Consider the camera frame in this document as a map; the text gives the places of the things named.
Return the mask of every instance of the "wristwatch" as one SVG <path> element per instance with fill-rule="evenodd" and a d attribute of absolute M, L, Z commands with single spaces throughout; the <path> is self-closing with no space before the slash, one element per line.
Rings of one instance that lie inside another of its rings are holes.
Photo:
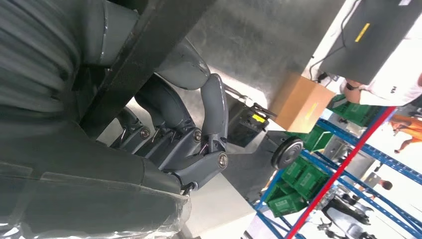
<path fill-rule="evenodd" d="M 347 88 L 348 90 L 350 90 L 350 91 L 353 91 L 353 90 L 355 90 L 355 89 L 357 89 L 357 88 L 359 88 L 359 87 L 358 87 L 358 86 L 357 86 L 357 87 L 355 87 L 355 86 L 352 86 L 351 84 L 347 83 L 347 84 L 346 84 L 346 88 Z"/>

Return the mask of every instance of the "red metal bar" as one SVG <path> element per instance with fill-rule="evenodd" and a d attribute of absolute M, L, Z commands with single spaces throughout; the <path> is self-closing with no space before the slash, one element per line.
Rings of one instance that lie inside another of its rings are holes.
<path fill-rule="evenodd" d="M 353 157 L 360 151 L 360 149 L 363 147 L 363 145 L 369 139 L 369 137 L 388 118 L 388 116 L 394 111 L 395 108 L 396 107 L 388 107 L 384 111 L 384 113 L 375 121 L 375 123 L 372 125 L 372 127 L 366 130 L 366 133 L 359 139 L 357 145 L 352 150 L 352 152 L 346 157 L 345 161 L 340 165 L 338 170 L 333 174 L 333 176 L 324 185 L 324 187 L 317 194 L 317 196 L 314 198 L 314 200 L 311 202 L 311 204 L 308 206 L 308 208 L 305 210 L 305 212 L 301 215 L 299 220 L 295 223 L 295 225 L 290 230 L 290 232 L 286 235 L 286 237 L 285 237 L 286 239 L 292 239 L 295 236 L 295 234 L 299 231 L 299 229 L 305 223 L 306 218 L 309 216 L 309 214 L 312 212 L 312 210 L 317 206 L 317 204 L 322 199 L 324 194 L 330 189 L 330 187 L 332 186 L 334 181 L 336 181 L 337 178 L 340 177 L 342 172 L 345 170 L 345 168 L 352 161 Z"/>

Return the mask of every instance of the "black monitor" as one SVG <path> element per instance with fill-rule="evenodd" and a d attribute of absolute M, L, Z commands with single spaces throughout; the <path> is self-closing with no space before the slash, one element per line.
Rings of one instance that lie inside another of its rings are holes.
<path fill-rule="evenodd" d="M 421 12 L 422 0 L 362 0 L 344 26 L 346 47 L 327 57 L 320 70 L 368 85 Z M 330 52 L 342 45 L 340 35 Z"/>

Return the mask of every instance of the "green plastic crate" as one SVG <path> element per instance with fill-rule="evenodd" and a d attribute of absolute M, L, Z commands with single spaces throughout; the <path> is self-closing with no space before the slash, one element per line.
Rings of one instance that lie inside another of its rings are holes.
<path fill-rule="evenodd" d="M 303 159 L 302 157 L 298 157 L 292 164 L 290 164 L 281 175 L 281 178 L 290 186 L 296 183 L 299 179 L 301 174 L 306 170 L 308 167 L 309 162 Z"/>
<path fill-rule="evenodd" d="M 321 190 L 329 176 L 313 165 L 309 165 L 293 185 L 293 188 L 310 201 Z"/>
<path fill-rule="evenodd" d="M 306 200 L 297 192 L 271 200 L 267 203 L 274 217 L 296 213 L 308 205 Z"/>
<path fill-rule="evenodd" d="M 333 98 L 333 102 L 342 98 L 344 99 L 345 96 L 336 96 Z M 335 108 L 330 108 L 330 110 L 359 126 L 366 127 L 371 123 L 381 108 L 381 106 L 368 106 L 346 102 Z"/>
<path fill-rule="evenodd" d="M 277 182 L 276 185 L 274 185 L 265 202 L 268 203 L 271 200 L 275 200 L 295 192 L 296 190 L 290 185 L 288 185 L 286 182 L 280 181 Z"/>
<path fill-rule="evenodd" d="M 312 151 L 317 151 L 325 148 L 332 137 L 332 133 L 315 125 L 309 133 L 288 133 L 291 136 L 297 136 L 304 142 L 304 148 Z"/>

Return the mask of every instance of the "bolt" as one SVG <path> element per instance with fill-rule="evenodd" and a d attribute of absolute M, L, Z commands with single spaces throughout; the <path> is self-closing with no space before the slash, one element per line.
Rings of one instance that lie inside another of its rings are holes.
<path fill-rule="evenodd" d="M 226 168 L 227 163 L 228 163 L 227 155 L 225 153 L 220 154 L 220 156 L 218 157 L 218 165 L 220 166 L 220 168 Z"/>
<path fill-rule="evenodd" d="M 146 139 L 149 137 L 149 129 L 143 128 L 141 130 L 141 138 Z"/>
<path fill-rule="evenodd" d="M 194 132 L 194 140 L 196 142 L 200 142 L 201 141 L 201 137 L 202 137 L 201 131 L 197 130 L 197 131 Z"/>

